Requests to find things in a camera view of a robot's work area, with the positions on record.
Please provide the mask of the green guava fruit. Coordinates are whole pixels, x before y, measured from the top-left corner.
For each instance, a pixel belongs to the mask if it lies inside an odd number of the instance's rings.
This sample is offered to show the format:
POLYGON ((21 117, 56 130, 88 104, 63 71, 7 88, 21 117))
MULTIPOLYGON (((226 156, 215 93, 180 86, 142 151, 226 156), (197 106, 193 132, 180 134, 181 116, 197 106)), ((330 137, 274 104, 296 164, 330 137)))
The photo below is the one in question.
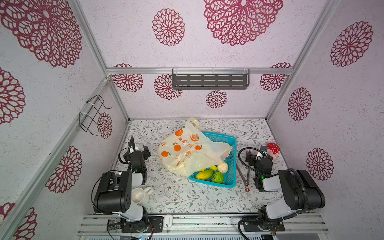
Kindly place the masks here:
POLYGON ((225 180, 224 174, 215 172, 211 178, 212 183, 222 184, 225 180))

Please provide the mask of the yellow orange-print plastic bag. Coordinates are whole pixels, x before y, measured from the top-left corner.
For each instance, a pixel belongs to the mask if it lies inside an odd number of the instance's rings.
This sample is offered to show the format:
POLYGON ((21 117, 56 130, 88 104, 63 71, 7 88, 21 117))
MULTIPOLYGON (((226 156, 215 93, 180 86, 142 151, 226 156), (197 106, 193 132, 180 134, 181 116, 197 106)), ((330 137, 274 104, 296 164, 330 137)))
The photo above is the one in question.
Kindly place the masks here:
POLYGON ((198 120, 189 118, 182 128, 161 141, 157 152, 168 171, 188 178, 224 162, 232 148, 228 143, 210 140, 199 130, 198 120))

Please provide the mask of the yellow green mango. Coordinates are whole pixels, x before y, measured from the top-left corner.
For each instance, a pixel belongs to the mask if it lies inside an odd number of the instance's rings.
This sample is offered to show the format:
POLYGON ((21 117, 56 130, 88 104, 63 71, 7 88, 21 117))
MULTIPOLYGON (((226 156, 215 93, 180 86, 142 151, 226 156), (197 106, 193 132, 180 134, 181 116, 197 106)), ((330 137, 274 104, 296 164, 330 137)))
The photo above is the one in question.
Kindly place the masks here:
POLYGON ((197 175, 196 175, 196 179, 197 180, 208 180, 210 179, 213 175, 214 175, 215 171, 214 170, 211 170, 211 169, 207 169, 207 170, 204 170, 202 172, 199 172, 197 175))

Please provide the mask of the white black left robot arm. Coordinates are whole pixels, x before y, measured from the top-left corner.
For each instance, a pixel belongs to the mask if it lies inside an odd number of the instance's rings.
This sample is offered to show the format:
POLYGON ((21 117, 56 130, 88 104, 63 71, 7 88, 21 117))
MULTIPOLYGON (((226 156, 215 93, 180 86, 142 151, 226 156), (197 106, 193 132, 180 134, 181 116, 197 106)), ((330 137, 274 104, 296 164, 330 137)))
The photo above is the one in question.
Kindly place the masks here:
POLYGON ((131 137, 124 155, 118 154, 120 163, 128 166, 127 170, 107 171, 97 180, 98 188, 91 192, 95 213, 120 218, 119 221, 110 221, 107 231, 121 229, 123 233, 134 233, 149 230, 146 205, 151 189, 144 190, 142 186, 147 182, 145 160, 150 156, 148 147, 143 146, 142 151, 136 149, 135 140, 131 137))

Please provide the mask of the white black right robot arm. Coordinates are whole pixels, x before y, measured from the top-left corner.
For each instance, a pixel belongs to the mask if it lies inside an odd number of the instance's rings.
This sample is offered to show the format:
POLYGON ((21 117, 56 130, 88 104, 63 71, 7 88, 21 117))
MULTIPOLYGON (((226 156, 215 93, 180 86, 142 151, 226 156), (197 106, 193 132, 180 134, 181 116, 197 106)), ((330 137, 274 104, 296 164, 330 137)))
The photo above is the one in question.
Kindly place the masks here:
POLYGON ((239 161, 255 173, 255 187, 260 192, 282 192, 282 197, 262 206, 256 216, 244 217, 238 222, 238 230, 252 228, 263 232, 284 231, 284 220, 294 218, 308 211, 322 209, 326 204, 323 192, 308 171, 287 169, 272 174, 273 157, 266 151, 246 147, 238 153, 239 161))

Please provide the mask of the pink plush mushroom toy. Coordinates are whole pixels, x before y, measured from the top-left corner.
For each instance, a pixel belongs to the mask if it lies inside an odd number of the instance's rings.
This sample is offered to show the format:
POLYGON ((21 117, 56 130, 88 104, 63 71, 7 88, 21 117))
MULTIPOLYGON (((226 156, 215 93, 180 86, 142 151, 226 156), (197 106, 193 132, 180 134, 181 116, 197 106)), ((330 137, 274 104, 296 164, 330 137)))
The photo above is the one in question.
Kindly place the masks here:
POLYGON ((273 162, 278 160, 278 154, 281 149, 276 143, 267 143, 267 154, 273 158, 273 162))

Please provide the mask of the metal tongs red tip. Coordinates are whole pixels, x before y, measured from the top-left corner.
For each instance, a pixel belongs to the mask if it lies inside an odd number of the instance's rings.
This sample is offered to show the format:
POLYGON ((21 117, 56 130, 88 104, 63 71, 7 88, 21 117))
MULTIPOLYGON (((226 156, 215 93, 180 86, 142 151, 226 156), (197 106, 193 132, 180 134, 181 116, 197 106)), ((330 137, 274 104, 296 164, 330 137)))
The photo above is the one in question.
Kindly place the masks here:
POLYGON ((243 181, 243 184, 245 185, 245 191, 246 193, 249 193, 250 192, 250 188, 249 188, 249 180, 250 180, 250 170, 248 170, 247 172, 247 177, 245 178, 245 176, 243 175, 241 169, 239 168, 239 166, 237 166, 237 171, 243 181))

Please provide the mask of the white ceramic mug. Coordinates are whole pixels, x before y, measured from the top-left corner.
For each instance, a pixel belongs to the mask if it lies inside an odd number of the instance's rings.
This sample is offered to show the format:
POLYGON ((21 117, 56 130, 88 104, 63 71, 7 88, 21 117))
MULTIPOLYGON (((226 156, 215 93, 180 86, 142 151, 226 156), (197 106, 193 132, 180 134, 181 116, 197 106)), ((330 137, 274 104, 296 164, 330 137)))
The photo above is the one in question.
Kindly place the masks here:
POLYGON ((148 207, 150 202, 150 194, 154 191, 152 187, 135 188, 131 192, 132 201, 142 207, 148 207))

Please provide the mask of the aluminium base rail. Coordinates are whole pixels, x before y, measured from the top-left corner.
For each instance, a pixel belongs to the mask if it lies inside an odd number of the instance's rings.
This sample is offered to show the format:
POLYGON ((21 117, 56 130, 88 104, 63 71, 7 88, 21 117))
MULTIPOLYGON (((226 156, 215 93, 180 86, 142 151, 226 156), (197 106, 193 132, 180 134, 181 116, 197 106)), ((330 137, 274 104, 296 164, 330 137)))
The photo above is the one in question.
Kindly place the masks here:
POLYGON ((250 221, 255 214, 152 214, 148 215, 155 227, 154 235, 235 235, 239 233, 238 222, 245 235, 253 234, 328 234, 329 230, 319 213, 309 213, 278 223, 276 227, 262 230, 259 224, 250 221))

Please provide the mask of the grey wall shelf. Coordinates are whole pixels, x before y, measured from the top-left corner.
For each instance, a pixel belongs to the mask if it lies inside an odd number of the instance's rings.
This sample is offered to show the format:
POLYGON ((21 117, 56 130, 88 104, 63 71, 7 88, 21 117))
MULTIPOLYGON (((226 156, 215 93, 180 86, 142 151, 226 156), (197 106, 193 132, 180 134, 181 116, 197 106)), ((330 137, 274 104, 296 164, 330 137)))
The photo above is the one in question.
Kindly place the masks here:
POLYGON ((248 69, 234 71, 179 71, 172 69, 175 90, 245 90, 250 85, 248 69))

